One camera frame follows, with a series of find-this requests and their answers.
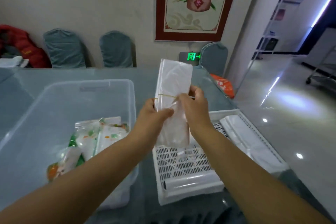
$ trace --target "rolling cart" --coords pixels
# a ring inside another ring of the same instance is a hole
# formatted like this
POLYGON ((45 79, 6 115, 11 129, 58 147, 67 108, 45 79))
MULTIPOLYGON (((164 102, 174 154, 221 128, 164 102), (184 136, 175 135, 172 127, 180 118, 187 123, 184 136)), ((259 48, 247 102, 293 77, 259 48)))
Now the rolling cart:
POLYGON ((325 55, 325 57, 322 59, 321 63, 317 65, 317 67, 314 69, 312 74, 307 78, 306 84, 311 84, 312 79, 321 83, 323 86, 330 88, 332 90, 336 90, 336 80, 334 80, 332 77, 336 73, 336 64, 331 64, 331 63, 325 63, 325 60, 330 56, 332 52, 336 52, 336 45, 333 46, 329 52, 325 55), (317 71, 317 69, 320 68, 327 68, 332 70, 332 72, 329 74, 329 76, 316 76, 314 75, 317 71))

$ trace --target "red picture frame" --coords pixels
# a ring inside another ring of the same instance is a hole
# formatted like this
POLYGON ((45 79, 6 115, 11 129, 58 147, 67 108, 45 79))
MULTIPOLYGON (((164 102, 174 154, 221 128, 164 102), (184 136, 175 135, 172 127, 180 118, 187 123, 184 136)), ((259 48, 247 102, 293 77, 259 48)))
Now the red picture frame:
POLYGON ((165 32, 166 0, 156 0, 156 41, 220 41, 223 35, 226 20, 233 0, 225 0, 223 11, 219 20, 217 32, 213 33, 180 33, 165 32))

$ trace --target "forearm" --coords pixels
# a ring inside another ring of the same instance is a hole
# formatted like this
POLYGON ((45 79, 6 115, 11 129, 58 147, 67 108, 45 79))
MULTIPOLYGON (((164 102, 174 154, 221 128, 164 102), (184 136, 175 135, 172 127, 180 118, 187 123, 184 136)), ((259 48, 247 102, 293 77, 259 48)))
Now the forearm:
POLYGON ((82 166, 4 209, 0 222, 84 223, 151 148, 150 143, 131 133, 82 166))
POLYGON ((195 137, 250 223, 329 223, 213 128, 195 137))

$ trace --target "red jacket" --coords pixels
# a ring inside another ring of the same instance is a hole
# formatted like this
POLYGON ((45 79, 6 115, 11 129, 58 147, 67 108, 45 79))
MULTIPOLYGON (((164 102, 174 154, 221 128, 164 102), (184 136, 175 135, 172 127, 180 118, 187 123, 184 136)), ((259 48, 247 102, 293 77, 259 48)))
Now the red jacket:
MULTIPOLYGON (((29 59, 29 63, 32 67, 51 67, 47 54, 42 48, 36 47, 26 31, 8 25, 0 25, 0 33, 7 34, 6 44, 17 48, 24 59, 29 59)), ((4 42, 0 40, 0 49, 2 48, 2 44, 4 44, 4 42)))

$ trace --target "chair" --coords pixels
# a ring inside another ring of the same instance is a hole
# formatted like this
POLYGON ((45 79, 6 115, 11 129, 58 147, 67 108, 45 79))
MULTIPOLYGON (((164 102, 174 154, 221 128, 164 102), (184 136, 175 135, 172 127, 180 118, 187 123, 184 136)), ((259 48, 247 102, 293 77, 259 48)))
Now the chair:
POLYGON ((45 32, 43 40, 53 68, 86 67, 84 45, 75 33, 56 28, 45 32))
POLYGON ((202 48, 199 64, 210 74, 223 76, 227 58, 228 49, 220 42, 214 42, 202 48))
POLYGON ((119 31, 110 31, 99 39, 104 67, 132 67, 131 39, 119 31))

